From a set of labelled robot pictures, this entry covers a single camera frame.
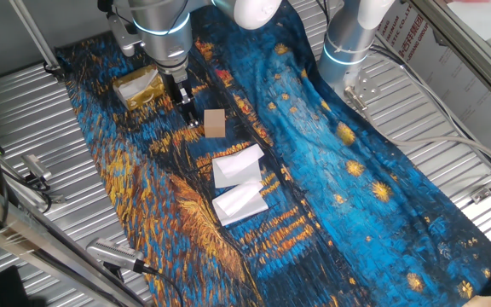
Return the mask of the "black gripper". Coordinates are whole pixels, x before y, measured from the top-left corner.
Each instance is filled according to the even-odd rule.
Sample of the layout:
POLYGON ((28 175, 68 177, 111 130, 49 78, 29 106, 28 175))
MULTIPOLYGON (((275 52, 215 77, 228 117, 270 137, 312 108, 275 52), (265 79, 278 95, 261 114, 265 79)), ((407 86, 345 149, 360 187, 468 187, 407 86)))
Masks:
POLYGON ((188 80, 186 69, 181 67, 176 70, 161 70, 161 78, 171 100, 180 106, 188 127, 199 126, 199 119, 193 102, 192 86, 188 80))

